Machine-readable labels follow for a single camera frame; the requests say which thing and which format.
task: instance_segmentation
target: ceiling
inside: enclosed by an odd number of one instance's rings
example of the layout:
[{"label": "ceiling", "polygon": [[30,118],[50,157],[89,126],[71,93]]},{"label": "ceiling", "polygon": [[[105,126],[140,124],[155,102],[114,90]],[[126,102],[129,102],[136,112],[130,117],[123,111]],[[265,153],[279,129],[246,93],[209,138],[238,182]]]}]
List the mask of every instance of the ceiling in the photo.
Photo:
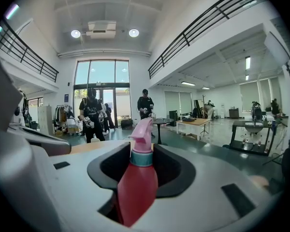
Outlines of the ceiling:
[{"label": "ceiling", "polygon": [[[194,88],[222,87],[235,83],[257,80],[277,75],[281,68],[276,64],[273,56],[264,45],[265,33],[254,32],[237,38],[236,42],[213,49],[206,57],[193,65],[174,73],[169,79],[159,85],[191,87],[182,81],[196,84]],[[246,70],[245,58],[250,56],[250,69]]]},{"label": "ceiling", "polygon": [[[165,0],[55,0],[55,13],[63,35],[65,51],[83,48],[108,48],[148,51],[154,25]],[[96,20],[116,21],[114,39],[91,39],[82,35],[71,37],[71,31],[88,31],[88,22]],[[130,29],[138,29],[136,38],[128,35]]]},{"label": "ceiling", "polygon": [[45,93],[49,93],[50,91],[34,84],[25,82],[13,75],[10,75],[11,79],[13,80],[13,85],[17,88],[22,90],[27,98],[42,95]]}]

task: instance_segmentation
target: railing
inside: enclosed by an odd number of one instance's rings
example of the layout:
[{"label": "railing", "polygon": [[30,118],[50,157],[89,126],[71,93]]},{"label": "railing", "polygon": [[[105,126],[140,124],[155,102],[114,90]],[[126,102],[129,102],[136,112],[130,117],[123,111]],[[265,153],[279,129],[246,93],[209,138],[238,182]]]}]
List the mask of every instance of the railing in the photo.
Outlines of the railing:
[{"label": "railing", "polygon": [[59,72],[27,46],[4,19],[0,23],[0,49],[31,70],[56,82]]},{"label": "railing", "polygon": [[171,59],[214,27],[217,27],[231,17],[261,1],[264,0],[219,0],[216,2],[186,27],[185,30],[182,31],[163,51],[159,58],[157,58],[148,69],[149,78],[151,79],[160,69],[164,68]]}]

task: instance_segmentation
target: ceiling air vent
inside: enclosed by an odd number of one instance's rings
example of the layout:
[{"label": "ceiling air vent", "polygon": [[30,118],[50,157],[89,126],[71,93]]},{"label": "ceiling air vent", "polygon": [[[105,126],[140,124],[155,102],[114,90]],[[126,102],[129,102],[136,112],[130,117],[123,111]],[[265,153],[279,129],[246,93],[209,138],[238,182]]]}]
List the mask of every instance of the ceiling air vent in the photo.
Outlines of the ceiling air vent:
[{"label": "ceiling air vent", "polygon": [[115,21],[89,21],[87,36],[92,39],[113,39],[116,35]]}]

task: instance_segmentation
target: shiny floor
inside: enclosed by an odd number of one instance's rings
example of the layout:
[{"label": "shiny floor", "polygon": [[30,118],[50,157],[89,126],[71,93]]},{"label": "shiny floor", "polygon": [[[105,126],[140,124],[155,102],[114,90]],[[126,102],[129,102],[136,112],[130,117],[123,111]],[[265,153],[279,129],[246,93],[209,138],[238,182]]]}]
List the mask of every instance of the shiny floor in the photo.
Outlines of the shiny floor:
[{"label": "shiny floor", "polygon": [[[268,183],[268,190],[271,194],[275,194],[282,190],[283,188],[283,176],[281,172],[281,166],[277,163],[270,162],[266,165],[264,163],[271,160],[277,155],[272,157],[257,156],[252,154],[243,154],[234,150],[223,148],[222,145],[229,144],[232,135],[232,119],[218,119],[214,120],[210,125],[209,134],[205,134],[201,137],[201,141],[197,141],[193,138],[189,138],[180,134],[176,134],[176,127],[165,126],[161,127],[161,141],[162,144],[167,144],[168,146],[181,148],[183,150],[189,150],[196,154],[202,154],[207,156],[216,157],[227,161],[234,167],[238,168],[244,174],[248,176],[259,175],[264,177]],[[266,137],[267,131],[263,129],[261,134]],[[284,127],[278,127],[277,135],[274,140],[272,150],[274,152],[280,153],[281,145],[278,145],[280,138],[283,136],[285,131]],[[116,131],[111,130],[111,132],[105,136],[106,140],[124,140],[128,139],[131,135],[132,130],[122,130],[117,129]],[[242,140],[243,136],[247,136],[247,132],[244,130],[237,131],[237,140]],[[153,143],[158,142],[158,130],[157,127],[153,128],[153,134],[156,138],[152,139]],[[84,136],[69,136],[64,135],[62,139],[68,140],[72,146],[80,145],[86,143],[86,138]]]}]

